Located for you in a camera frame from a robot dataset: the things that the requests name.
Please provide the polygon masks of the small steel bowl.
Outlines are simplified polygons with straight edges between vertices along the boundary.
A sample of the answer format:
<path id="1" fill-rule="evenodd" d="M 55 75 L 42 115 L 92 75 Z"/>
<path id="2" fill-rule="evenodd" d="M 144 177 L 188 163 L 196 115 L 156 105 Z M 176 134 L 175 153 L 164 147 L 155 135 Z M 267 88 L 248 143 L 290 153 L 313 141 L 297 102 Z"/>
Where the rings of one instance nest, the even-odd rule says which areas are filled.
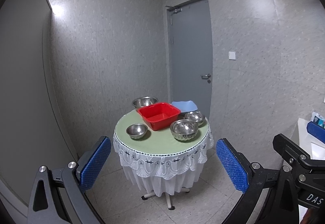
<path id="1" fill-rule="evenodd" d="M 205 115 L 200 111 L 188 112 L 184 115 L 184 118 L 193 121 L 194 123 L 198 124 L 198 126 L 201 126 L 206 121 Z"/>
<path id="2" fill-rule="evenodd" d="M 135 123 L 126 129 L 126 133 L 131 139 L 138 140 L 146 135 L 148 127 L 143 123 Z"/>

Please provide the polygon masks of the light blue plastic plate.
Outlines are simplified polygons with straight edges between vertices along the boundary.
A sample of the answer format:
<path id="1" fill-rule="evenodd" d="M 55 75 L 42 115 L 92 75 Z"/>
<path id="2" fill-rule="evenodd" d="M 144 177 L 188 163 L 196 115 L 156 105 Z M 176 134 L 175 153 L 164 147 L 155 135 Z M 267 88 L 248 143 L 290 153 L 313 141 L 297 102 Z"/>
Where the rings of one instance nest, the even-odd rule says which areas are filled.
<path id="1" fill-rule="evenodd" d="M 189 101 L 173 101 L 171 102 L 171 105 L 174 106 L 175 108 L 178 108 L 181 113 L 187 113 L 187 112 L 192 112 L 192 111 L 197 111 L 198 107 L 197 105 L 189 100 Z"/>

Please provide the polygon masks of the white side cabinet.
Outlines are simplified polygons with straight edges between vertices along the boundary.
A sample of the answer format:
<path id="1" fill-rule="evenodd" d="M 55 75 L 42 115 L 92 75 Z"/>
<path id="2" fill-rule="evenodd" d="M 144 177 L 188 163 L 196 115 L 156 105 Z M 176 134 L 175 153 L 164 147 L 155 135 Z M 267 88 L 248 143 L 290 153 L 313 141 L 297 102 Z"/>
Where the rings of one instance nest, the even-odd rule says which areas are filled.
<path id="1" fill-rule="evenodd" d="M 325 159 L 325 144 L 307 132 L 308 121 L 297 120 L 291 140 L 305 150 L 313 160 Z"/>

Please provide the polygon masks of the round table white legs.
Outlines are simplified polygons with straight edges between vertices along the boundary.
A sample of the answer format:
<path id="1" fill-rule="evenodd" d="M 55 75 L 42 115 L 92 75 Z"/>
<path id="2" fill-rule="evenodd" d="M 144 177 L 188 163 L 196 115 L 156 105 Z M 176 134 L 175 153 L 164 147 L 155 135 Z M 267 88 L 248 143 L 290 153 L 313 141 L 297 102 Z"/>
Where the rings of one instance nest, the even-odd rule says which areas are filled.
<path id="1" fill-rule="evenodd" d="M 189 193 L 190 189 L 189 188 L 181 188 L 181 193 Z M 141 196 L 141 199 L 146 201 L 151 197 L 155 197 L 156 194 L 154 191 L 150 192 L 150 193 L 146 193 L 144 195 Z M 173 206 L 172 201 L 171 201 L 171 195 L 168 193 L 165 193 L 165 199 L 166 199 L 166 203 L 167 203 L 167 208 L 169 210 L 175 210 L 175 206 Z"/>

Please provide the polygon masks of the green tablecloth white lace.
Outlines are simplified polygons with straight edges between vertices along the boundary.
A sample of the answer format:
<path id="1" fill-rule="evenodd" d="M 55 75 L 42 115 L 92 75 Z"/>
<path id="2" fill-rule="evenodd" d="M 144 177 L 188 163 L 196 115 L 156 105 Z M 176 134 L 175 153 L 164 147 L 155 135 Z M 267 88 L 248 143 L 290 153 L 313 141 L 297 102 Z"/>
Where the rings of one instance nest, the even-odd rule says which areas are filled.
<path id="1" fill-rule="evenodd" d="M 149 129 L 141 139 L 131 139 L 127 128 L 142 122 L 139 113 L 133 110 L 120 118 L 114 130 L 114 150 L 127 180 L 157 197 L 192 188 L 208 159 L 208 150 L 214 146 L 208 121 L 189 141 L 176 140 L 169 128 Z"/>

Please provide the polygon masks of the red square plastic basin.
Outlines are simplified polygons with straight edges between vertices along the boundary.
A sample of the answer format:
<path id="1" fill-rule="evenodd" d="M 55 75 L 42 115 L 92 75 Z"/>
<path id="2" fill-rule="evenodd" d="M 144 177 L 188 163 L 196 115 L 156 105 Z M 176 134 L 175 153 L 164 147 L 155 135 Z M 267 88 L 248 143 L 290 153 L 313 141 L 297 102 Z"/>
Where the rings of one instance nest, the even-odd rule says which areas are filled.
<path id="1" fill-rule="evenodd" d="M 137 109 L 143 121 L 153 131 L 163 130 L 178 119 L 181 111 L 166 102 L 159 102 Z"/>

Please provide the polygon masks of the grey door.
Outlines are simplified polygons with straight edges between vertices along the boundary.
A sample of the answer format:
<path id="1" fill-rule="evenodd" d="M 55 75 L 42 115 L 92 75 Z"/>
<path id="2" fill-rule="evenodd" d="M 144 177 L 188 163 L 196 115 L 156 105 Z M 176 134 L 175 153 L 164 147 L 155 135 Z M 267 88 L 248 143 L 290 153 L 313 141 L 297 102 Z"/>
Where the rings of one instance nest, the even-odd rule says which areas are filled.
<path id="1" fill-rule="evenodd" d="M 208 0 L 190 0 L 176 5 L 182 12 L 167 12 L 171 101 L 193 101 L 210 116 L 213 42 Z M 202 75 L 211 74 L 203 80 Z"/>

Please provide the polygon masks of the large steel bowl back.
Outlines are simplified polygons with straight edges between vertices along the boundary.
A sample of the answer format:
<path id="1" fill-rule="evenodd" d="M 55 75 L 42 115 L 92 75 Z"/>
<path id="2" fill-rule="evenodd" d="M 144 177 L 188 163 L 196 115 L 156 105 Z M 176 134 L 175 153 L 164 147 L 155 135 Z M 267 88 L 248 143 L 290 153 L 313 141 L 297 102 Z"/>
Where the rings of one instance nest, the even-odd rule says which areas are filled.
<path id="1" fill-rule="evenodd" d="M 132 101 L 132 106 L 135 109 L 139 109 L 142 107 L 150 106 L 152 104 L 155 104 L 158 102 L 158 99 L 156 97 L 152 96 L 144 96 L 144 97 L 139 97 L 136 98 L 135 100 Z"/>

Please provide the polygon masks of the door closer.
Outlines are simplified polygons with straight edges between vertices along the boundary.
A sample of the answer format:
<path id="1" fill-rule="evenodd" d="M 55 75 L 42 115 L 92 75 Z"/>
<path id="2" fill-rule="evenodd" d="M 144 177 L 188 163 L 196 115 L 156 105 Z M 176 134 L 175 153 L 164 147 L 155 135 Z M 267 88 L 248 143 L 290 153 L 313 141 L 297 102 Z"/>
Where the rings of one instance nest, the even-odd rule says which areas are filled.
<path id="1" fill-rule="evenodd" d="M 170 12 L 171 14 L 177 14 L 182 12 L 182 8 L 180 7 L 175 7 L 175 6 L 165 6 L 167 8 L 167 11 Z"/>

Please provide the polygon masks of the white wall switch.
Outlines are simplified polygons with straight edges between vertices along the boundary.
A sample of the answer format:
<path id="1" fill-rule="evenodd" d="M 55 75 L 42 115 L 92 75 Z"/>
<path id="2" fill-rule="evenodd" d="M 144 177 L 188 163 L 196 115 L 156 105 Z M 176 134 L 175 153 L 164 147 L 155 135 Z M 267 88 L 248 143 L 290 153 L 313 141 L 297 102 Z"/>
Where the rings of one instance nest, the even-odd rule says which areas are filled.
<path id="1" fill-rule="evenodd" d="M 229 60 L 231 61 L 236 60 L 236 52 L 229 51 Z"/>

